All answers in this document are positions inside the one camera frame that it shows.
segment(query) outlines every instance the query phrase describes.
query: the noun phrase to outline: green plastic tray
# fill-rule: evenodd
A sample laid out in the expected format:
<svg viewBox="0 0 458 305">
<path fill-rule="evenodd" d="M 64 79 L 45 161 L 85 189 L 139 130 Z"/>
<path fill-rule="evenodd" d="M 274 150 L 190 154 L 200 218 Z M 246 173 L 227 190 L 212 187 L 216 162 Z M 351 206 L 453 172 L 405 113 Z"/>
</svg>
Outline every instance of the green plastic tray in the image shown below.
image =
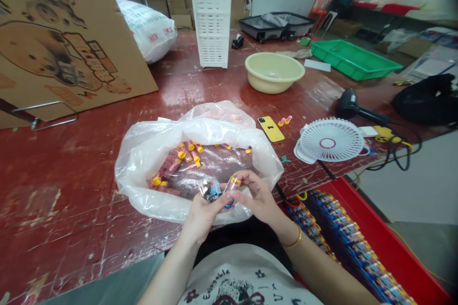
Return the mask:
<svg viewBox="0 0 458 305">
<path fill-rule="evenodd" d="M 403 67 L 343 40 L 313 42 L 312 54 L 356 81 L 385 77 Z"/>
</svg>

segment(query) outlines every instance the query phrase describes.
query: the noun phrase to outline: white desk fan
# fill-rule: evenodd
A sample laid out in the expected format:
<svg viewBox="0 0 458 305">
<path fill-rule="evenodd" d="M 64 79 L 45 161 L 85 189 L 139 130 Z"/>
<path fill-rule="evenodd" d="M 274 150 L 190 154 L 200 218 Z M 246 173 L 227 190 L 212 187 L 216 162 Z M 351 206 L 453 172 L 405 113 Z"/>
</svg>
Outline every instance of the white desk fan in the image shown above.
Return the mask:
<svg viewBox="0 0 458 305">
<path fill-rule="evenodd" d="M 341 162 L 360 155 L 364 138 L 356 125 L 343 119 L 319 119 L 301 129 L 294 155 L 305 163 Z"/>
</svg>

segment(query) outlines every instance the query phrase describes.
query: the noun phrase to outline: black pants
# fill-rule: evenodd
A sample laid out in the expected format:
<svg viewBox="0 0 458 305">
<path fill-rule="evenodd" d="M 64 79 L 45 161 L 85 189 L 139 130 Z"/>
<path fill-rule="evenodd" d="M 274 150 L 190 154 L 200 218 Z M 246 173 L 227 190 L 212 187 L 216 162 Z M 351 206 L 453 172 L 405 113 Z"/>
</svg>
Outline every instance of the black pants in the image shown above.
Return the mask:
<svg viewBox="0 0 458 305">
<path fill-rule="evenodd" d="M 328 6 L 328 10 L 337 12 L 337 18 L 340 19 L 351 19 L 353 13 L 351 6 L 345 7 L 339 0 L 332 0 Z"/>
<path fill-rule="evenodd" d="M 270 226 L 255 216 L 244 222 L 229 224 L 210 232 L 197 253 L 194 267 L 212 252 L 240 243 L 256 245 L 271 253 L 293 275 L 292 262 L 282 248 L 277 235 Z"/>
</svg>

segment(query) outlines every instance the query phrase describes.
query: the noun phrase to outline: yellow plastic basin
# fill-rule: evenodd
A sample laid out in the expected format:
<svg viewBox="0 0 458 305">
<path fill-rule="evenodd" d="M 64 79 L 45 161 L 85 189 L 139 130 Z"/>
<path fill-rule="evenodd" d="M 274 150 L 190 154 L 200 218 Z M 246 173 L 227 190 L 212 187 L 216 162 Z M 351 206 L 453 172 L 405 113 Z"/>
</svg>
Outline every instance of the yellow plastic basin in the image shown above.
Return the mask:
<svg viewBox="0 0 458 305">
<path fill-rule="evenodd" d="M 266 94 L 287 90 L 305 74 L 305 68 L 294 58 L 274 52 L 258 52 L 245 60 L 250 85 Z"/>
</svg>

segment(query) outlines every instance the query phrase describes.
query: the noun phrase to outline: person's left hand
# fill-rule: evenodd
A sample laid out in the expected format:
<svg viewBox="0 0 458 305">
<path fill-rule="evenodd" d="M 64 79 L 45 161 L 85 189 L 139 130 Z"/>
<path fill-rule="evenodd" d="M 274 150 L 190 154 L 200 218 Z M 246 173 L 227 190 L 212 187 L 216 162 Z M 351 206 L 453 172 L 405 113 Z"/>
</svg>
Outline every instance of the person's left hand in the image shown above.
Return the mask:
<svg viewBox="0 0 458 305">
<path fill-rule="evenodd" d="M 208 203 L 201 193 L 197 193 L 192 201 L 180 238 L 185 239 L 189 244 L 201 245 L 204 243 L 217 214 L 232 200 L 232 192 L 224 193 L 212 203 Z"/>
</svg>

